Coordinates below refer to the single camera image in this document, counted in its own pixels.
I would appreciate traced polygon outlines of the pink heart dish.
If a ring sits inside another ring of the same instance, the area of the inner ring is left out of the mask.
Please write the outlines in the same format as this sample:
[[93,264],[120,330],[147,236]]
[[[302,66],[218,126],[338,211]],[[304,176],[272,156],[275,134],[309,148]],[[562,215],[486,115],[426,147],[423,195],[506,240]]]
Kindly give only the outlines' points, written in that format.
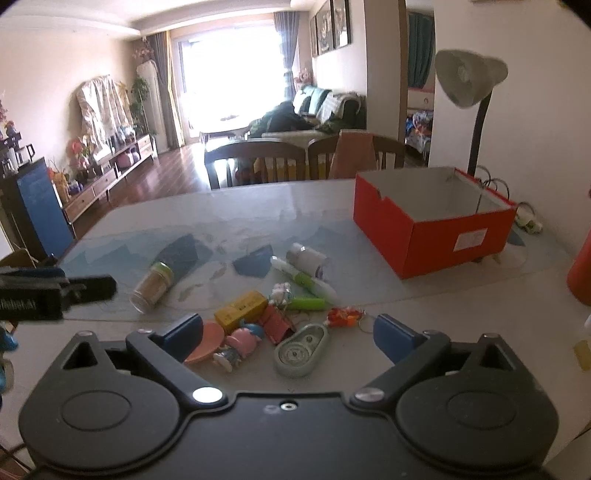
[[211,360],[212,355],[221,347],[224,342],[225,332],[221,325],[211,321],[204,323],[200,343],[184,360],[187,365],[197,364],[205,360]]

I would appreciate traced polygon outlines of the white desk lamp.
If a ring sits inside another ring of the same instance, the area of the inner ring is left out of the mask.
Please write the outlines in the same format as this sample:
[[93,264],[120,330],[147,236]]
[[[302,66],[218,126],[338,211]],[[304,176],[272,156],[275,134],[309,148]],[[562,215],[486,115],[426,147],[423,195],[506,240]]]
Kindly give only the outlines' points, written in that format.
[[443,49],[435,56],[435,67],[444,93],[455,106],[460,109],[478,107],[467,168],[467,173],[474,176],[493,90],[507,79],[508,66],[496,57],[468,50]]

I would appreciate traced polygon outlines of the white green cloth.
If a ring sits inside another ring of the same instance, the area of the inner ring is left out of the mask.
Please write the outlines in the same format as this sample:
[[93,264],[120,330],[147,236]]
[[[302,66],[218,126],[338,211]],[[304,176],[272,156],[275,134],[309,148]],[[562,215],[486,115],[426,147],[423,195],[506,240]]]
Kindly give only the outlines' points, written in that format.
[[518,209],[515,216],[515,224],[530,235],[537,235],[543,231],[542,223],[528,210]]

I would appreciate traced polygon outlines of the orange red keychain charm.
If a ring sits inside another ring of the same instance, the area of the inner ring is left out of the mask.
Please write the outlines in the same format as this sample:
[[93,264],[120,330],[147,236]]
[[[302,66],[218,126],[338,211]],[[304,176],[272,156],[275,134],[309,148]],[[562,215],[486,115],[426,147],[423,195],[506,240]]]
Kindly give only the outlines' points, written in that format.
[[363,320],[365,311],[353,307],[332,308],[325,318],[325,326],[329,328],[354,327]]

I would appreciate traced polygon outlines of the red cardboard box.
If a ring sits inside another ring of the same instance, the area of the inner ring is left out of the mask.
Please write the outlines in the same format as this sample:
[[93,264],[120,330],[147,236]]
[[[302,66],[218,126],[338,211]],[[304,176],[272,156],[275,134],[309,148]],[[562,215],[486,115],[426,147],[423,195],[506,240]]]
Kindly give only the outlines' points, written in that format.
[[453,167],[356,175],[353,221],[401,279],[501,252],[517,205]]

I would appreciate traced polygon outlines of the pink cloth on chair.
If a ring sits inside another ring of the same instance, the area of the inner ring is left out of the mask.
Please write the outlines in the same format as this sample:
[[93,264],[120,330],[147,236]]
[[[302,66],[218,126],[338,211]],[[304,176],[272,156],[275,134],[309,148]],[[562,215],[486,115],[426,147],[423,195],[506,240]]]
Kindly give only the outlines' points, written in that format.
[[362,130],[342,130],[332,156],[329,179],[353,179],[377,166],[374,135]]

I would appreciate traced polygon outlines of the pink pig figurine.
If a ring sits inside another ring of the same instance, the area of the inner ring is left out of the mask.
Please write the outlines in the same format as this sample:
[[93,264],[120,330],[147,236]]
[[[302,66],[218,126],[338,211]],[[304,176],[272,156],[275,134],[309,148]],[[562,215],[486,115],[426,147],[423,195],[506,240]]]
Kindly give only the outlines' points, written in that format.
[[243,360],[256,351],[263,338],[262,327],[244,323],[225,337],[222,346],[212,355],[212,360],[228,373],[235,371]]

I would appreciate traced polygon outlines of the red binder clip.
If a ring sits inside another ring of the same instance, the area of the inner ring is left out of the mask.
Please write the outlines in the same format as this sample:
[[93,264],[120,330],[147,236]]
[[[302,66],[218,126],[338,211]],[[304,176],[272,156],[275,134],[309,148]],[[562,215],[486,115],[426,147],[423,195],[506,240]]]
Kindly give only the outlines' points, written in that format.
[[259,317],[259,326],[263,327],[266,338],[273,345],[278,345],[283,340],[290,338],[296,333],[293,323],[286,315],[280,312],[274,305],[267,304]]

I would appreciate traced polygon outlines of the green highlighter tube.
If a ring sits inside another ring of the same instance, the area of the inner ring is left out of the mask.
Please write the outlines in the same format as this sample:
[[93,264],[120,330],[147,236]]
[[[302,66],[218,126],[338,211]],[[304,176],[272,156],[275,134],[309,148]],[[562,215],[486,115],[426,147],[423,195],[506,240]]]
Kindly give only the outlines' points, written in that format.
[[325,300],[317,297],[294,297],[287,302],[287,310],[324,311]]

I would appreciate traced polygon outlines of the yellow small carton box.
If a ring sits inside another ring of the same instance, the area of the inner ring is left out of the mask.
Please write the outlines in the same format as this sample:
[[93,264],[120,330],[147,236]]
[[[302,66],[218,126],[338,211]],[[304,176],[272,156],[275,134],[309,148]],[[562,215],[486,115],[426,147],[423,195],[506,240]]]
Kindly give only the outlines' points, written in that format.
[[266,296],[259,291],[252,290],[232,300],[216,310],[213,319],[224,330],[226,335],[238,329],[240,321],[256,322],[266,306],[269,305]]

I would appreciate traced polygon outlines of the left wooden dining chair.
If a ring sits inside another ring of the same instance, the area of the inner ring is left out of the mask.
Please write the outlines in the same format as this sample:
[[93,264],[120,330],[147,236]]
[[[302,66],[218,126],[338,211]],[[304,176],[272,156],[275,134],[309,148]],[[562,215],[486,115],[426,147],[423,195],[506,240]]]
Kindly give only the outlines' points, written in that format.
[[[222,162],[219,174],[216,164]],[[264,183],[304,181],[307,179],[307,154],[304,149],[276,139],[238,140],[204,153],[204,165],[212,190]]]

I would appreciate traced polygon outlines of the green lid toothpick jar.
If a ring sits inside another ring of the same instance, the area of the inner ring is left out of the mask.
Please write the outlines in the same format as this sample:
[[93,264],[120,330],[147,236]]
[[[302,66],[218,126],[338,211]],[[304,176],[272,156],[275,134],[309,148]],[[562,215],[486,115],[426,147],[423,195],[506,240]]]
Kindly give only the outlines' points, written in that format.
[[131,305],[140,313],[152,311],[161,297],[171,287],[173,272],[162,262],[154,263],[135,286],[131,295]]

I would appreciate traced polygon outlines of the white green glue tube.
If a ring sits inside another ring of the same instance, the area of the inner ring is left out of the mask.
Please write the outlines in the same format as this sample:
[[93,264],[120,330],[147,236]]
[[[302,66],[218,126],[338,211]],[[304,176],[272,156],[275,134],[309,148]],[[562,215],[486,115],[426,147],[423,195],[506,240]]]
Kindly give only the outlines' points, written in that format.
[[287,263],[286,260],[282,258],[271,256],[270,257],[270,265],[280,271],[284,275],[287,275],[288,278],[300,285],[304,289],[308,290],[312,295],[315,297],[322,298],[325,301],[335,305],[339,301],[338,294],[335,292],[335,289],[332,286],[329,286],[328,283],[325,283],[322,280],[318,280],[315,277],[311,277],[300,270],[297,270],[296,267]]

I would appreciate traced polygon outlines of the silver cap clear bottle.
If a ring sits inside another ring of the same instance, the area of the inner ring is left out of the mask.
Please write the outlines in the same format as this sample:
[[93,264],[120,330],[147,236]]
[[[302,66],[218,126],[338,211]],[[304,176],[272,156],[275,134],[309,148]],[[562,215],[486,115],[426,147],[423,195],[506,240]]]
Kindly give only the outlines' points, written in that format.
[[304,272],[312,278],[329,281],[331,273],[331,260],[324,253],[314,248],[294,242],[286,253],[287,262],[295,269]]

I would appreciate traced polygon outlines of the green correction tape dispenser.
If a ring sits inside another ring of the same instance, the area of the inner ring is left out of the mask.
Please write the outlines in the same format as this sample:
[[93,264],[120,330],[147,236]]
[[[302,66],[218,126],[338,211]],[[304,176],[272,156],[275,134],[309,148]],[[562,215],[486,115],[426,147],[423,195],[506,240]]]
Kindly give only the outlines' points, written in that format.
[[301,378],[318,366],[329,344],[329,330],[323,324],[308,324],[276,346],[273,365],[287,378]]

